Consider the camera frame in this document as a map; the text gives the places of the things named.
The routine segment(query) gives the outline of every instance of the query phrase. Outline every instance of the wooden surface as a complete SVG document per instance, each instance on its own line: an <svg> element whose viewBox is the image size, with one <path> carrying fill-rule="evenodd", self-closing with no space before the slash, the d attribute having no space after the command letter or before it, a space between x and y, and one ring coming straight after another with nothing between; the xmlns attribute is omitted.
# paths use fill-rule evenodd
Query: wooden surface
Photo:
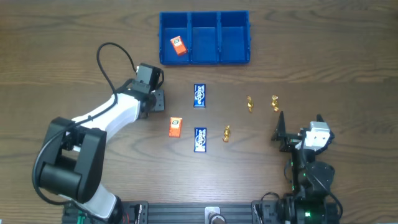
<svg viewBox="0 0 398 224"><path fill-rule="evenodd" d="M159 63L160 11L241 9L252 24L249 65ZM1 1L0 219L60 223L62 208L33 190L32 165L52 119L85 114L111 96L95 52L112 41L136 64L164 69L167 102L164 113L126 126L108 144L102 183L122 200L251 202L290 192L289 155L270 142L276 94L288 131L321 113L335 132L317 159L336 169L341 222L398 221L397 11L396 0ZM101 58L116 86L132 77L118 49ZM194 83L207 84L205 110L192 108ZM180 139L168 137L171 116L183 118ZM195 126L208 128L206 154L193 153Z"/></svg>

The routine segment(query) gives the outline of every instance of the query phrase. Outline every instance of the orange tic tac box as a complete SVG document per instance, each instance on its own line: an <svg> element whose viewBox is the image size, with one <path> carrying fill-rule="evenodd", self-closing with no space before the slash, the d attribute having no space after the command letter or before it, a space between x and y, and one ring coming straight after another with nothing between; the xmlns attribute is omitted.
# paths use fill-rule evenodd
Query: orange tic tac box
<svg viewBox="0 0 398 224"><path fill-rule="evenodd" d="M169 137L179 138L181 136L182 118L170 118Z"/></svg>
<svg viewBox="0 0 398 224"><path fill-rule="evenodd" d="M180 36L174 37L173 39L170 40L174 50L176 51L178 56L181 56L185 53L187 53L187 48L185 47L184 43L182 42L182 39Z"/></svg>

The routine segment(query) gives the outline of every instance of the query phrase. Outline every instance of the blue tray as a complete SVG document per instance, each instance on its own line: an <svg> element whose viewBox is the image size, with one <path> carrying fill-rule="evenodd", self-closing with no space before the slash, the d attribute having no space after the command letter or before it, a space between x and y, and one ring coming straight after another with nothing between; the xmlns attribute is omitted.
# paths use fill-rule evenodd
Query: blue tray
<svg viewBox="0 0 398 224"><path fill-rule="evenodd" d="M248 11L161 12L159 58L163 65L232 64L250 61ZM170 40L181 36L188 52L178 56Z"/></svg>

